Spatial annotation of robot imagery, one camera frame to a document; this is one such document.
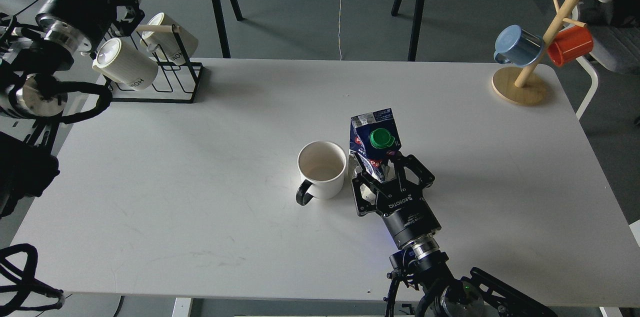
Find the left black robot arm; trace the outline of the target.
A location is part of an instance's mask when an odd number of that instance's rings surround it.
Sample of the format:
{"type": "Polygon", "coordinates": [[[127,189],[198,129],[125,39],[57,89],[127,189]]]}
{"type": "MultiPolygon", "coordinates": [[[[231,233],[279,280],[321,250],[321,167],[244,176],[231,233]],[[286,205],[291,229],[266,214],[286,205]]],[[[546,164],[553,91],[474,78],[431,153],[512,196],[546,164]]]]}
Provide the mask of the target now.
{"type": "Polygon", "coordinates": [[[69,70],[76,52],[95,57],[111,27],[130,36],[143,17],[139,0],[48,0],[34,25],[1,14],[1,114],[34,121],[23,139],[1,133],[2,217],[21,199],[41,196],[60,174],[52,154],[60,125],[94,118],[112,103],[107,86],[61,81],[55,73],[69,70]]]}

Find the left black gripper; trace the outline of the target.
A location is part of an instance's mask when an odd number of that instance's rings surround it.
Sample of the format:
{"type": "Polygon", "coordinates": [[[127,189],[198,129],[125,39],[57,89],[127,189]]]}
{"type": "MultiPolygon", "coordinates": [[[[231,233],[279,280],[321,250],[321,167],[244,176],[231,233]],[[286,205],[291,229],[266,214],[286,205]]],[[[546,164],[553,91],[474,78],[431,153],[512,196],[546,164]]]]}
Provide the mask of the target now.
{"type": "Polygon", "coordinates": [[[108,29],[112,37],[130,37],[145,16],[140,0],[47,0],[36,14],[36,23],[43,29],[64,23],[82,36],[80,51],[94,52],[108,29]],[[115,21],[117,7],[128,12],[115,21]]]}

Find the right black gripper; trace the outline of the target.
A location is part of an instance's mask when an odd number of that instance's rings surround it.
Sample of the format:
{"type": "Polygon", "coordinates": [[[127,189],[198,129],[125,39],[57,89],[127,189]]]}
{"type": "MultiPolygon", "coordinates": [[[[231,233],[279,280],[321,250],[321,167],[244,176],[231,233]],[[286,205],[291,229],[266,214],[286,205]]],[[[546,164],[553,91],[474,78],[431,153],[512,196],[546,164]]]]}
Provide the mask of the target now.
{"type": "Polygon", "coordinates": [[[396,247],[406,249],[411,241],[438,233],[442,226],[423,196],[423,190],[434,184],[435,176],[413,154],[400,151],[387,153],[395,178],[380,183],[370,174],[354,171],[351,185],[356,214],[364,217],[376,213],[382,217],[396,247]],[[418,182],[407,179],[406,170],[418,182]]]}

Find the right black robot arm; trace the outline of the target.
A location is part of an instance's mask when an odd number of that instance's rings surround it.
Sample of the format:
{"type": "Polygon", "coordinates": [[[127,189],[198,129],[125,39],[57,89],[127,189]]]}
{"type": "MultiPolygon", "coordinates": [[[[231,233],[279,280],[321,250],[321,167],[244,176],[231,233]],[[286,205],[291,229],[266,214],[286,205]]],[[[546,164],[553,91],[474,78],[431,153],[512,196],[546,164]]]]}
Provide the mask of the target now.
{"type": "Polygon", "coordinates": [[[398,249],[390,256],[392,270],[387,274],[387,317],[394,315],[401,284],[423,292],[414,310],[416,317],[482,317],[486,305],[501,317],[556,315],[478,267],[469,276],[455,278],[447,265],[448,255],[434,238],[441,224],[423,196],[435,176],[414,155],[391,153],[394,178],[384,182],[368,173],[357,153],[350,157],[358,165],[351,180],[358,215],[379,215],[398,249]]]}

